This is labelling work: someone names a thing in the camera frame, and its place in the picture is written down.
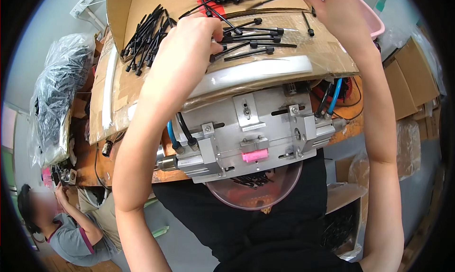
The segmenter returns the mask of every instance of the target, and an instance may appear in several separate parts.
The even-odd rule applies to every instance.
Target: cardboard sheet
[[[301,13],[302,10],[308,8],[304,1],[277,0],[263,5],[261,9],[254,9],[248,12],[244,11],[248,6],[253,5],[257,1],[263,0],[245,0],[240,5],[225,5],[226,17],[231,18],[230,21],[234,25],[260,17],[263,19],[260,27],[288,29],[282,37],[282,42],[294,43],[298,47],[275,48],[275,53],[270,56],[259,55],[231,62],[224,62],[220,58],[215,63],[209,65],[208,72],[210,73],[261,59],[280,59],[296,55],[308,56],[313,71],[302,74],[285,74],[278,78],[262,79],[206,93],[188,99],[182,105],[182,111],[189,111],[202,105],[230,98],[236,94],[259,90],[264,87],[302,80],[328,78],[330,76],[347,77],[359,73],[353,60],[345,52],[337,39],[311,14],[307,14],[307,19],[310,22],[311,28],[315,31],[315,36],[310,37],[308,35],[308,27]],[[152,12],[159,3],[167,8],[170,16],[174,19],[177,19],[181,14],[197,5],[196,0],[107,0],[107,13],[111,32],[105,40],[105,46],[96,69],[95,82],[92,89],[90,144],[106,139],[110,135],[124,130],[129,126],[132,115],[134,114],[135,103],[139,98],[140,90],[148,76],[150,68],[144,67],[142,69],[142,75],[138,77],[134,75],[134,72],[125,72],[127,64],[123,63],[121,59],[117,60],[111,97],[112,125],[107,130],[103,130],[101,127],[101,109],[108,60],[106,54],[110,52],[112,47],[116,47],[118,51],[121,51],[134,34],[136,25],[140,22],[144,14]],[[250,50],[250,48],[245,47],[239,49],[239,52],[247,50]]]

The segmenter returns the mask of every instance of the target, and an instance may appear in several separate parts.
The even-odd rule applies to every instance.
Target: wall
[[[43,71],[50,44],[69,34],[82,32],[95,34],[98,31],[91,23],[75,19],[70,15],[71,9],[78,1],[44,0],[37,9],[24,31],[12,59],[7,76],[8,84],[5,95],[7,103],[28,112],[35,82]],[[105,2],[89,8],[106,25]],[[86,11],[80,18],[92,20]]]

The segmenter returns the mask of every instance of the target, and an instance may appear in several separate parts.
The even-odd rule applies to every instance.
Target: workbench
[[[362,79],[360,76],[356,76],[355,80],[359,88],[353,84],[353,90],[348,99],[343,103],[345,105],[351,105],[359,101],[360,94],[362,92]],[[313,112],[319,105],[318,99],[313,95],[310,94],[311,97],[311,106]],[[358,115],[363,110],[363,95],[361,96],[361,100],[358,104],[351,107],[335,107],[335,112],[346,118],[350,119],[356,115]],[[77,185],[81,186],[100,186],[96,175],[95,175],[95,154],[96,154],[96,144],[90,146],[84,139],[84,128],[85,122],[80,122],[80,124],[74,125],[74,137],[75,137],[75,148],[74,152],[77,157],[77,163],[75,169],[77,170]],[[346,128],[341,131],[337,132],[331,138],[329,145],[338,143],[342,140],[347,138],[356,136],[362,133],[364,130],[364,116],[363,113],[356,117],[354,120],[350,121]],[[98,173],[99,178],[106,186],[112,185],[112,178],[114,173],[114,163],[115,157],[117,154],[117,150],[121,145],[121,142],[114,145],[111,157],[106,158],[101,154],[101,149],[104,145],[104,141],[98,143],[98,157],[96,163],[96,172]],[[175,154],[174,150],[172,149],[172,144],[169,139],[168,133],[166,129],[163,129],[162,135],[162,144],[163,149],[166,155],[173,155]],[[150,168],[150,174],[153,174],[152,183],[159,183],[159,182],[169,182],[169,181],[177,181],[177,180],[184,180],[188,179],[185,173],[182,171],[153,171],[153,168]]]

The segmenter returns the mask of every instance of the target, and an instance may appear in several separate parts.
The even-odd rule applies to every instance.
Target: green object
[[[16,180],[14,179],[13,154],[2,148],[1,160],[8,185],[11,187],[16,187]]]
[[[152,198],[152,199],[147,200],[147,202],[145,202],[145,204],[144,204],[144,208],[150,206],[151,204],[153,204],[153,203],[155,203],[157,201],[158,201],[157,198]]]
[[[151,234],[153,235],[153,237],[157,238],[160,235],[163,235],[163,234],[167,233],[168,229],[169,229],[169,226],[164,226],[164,227],[152,232]]]

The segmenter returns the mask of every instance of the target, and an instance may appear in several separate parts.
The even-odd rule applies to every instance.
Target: clear plastic bowl
[[[235,183],[227,178],[207,182],[208,189],[220,201],[234,208],[254,211],[273,206],[284,199],[294,188],[302,172],[302,161],[275,168],[266,173],[273,182],[257,189]]]

